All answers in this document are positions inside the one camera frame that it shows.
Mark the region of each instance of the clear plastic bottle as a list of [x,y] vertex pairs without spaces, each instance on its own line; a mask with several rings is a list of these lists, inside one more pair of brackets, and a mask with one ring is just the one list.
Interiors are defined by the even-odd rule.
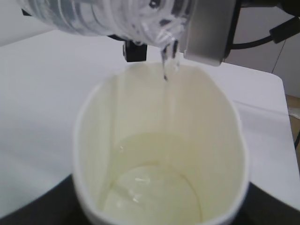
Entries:
[[17,0],[59,30],[85,36],[116,34],[160,47],[184,31],[195,0]]

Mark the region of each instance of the white table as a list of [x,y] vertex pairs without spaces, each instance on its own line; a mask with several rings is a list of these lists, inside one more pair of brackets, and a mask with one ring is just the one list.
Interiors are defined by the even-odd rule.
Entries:
[[[148,59],[160,60],[156,48]],[[58,31],[0,48],[0,217],[72,171],[72,128],[89,91],[124,68],[122,43]],[[236,104],[251,181],[300,210],[300,179],[282,81],[265,72],[198,64]]]

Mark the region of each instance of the paper cup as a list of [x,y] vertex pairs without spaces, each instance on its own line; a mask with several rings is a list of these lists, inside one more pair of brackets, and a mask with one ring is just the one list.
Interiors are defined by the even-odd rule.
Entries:
[[249,183],[239,116],[201,69],[182,65],[172,79],[166,104],[161,64],[134,64],[84,103],[73,178],[93,224],[227,225],[237,214]]

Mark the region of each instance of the white wall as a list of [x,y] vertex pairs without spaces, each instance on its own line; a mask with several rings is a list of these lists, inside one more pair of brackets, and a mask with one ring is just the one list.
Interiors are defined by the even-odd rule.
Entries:
[[274,74],[282,79],[286,94],[300,98],[300,35],[286,41]]
[[0,46],[51,30],[35,18],[23,16],[16,0],[0,0]]
[[[259,40],[269,30],[292,18],[279,8],[243,8],[240,12],[234,43]],[[272,73],[283,43],[267,43],[255,48],[232,50],[225,62]]]
[[[291,19],[279,8],[244,8],[241,10],[235,43],[255,41],[270,35],[269,30]],[[253,68],[279,76],[285,93],[300,98],[300,34],[286,43],[268,43],[245,50],[233,50],[227,63]]]

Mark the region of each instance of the white paper cup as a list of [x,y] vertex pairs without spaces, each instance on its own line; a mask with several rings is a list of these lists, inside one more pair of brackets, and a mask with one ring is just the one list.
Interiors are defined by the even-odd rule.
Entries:
[[[249,183],[248,152],[240,119],[232,103],[202,70],[181,66],[179,74],[172,87],[178,98],[169,105],[172,124],[166,131],[191,143],[193,148],[176,145],[168,163],[186,178],[195,192],[201,208],[198,224],[227,225],[237,214]],[[120,219],[128,216],[126,212],[120,217],[105,212],[110,188],[132,168],[166,160],[163,148],[149,147],[155,141],[149,141],[139,151],[116,152],[124,138],[162,131],[165,121],[162,79],[161,64],[134,64],[97,86],[79,113],[74,135],[73,178],[79,202],[95,225],[103,222],[130,225]],[[185,204],[188,194],[172,197]],[[177,211],[174,218],[184,219],[180,214]]]

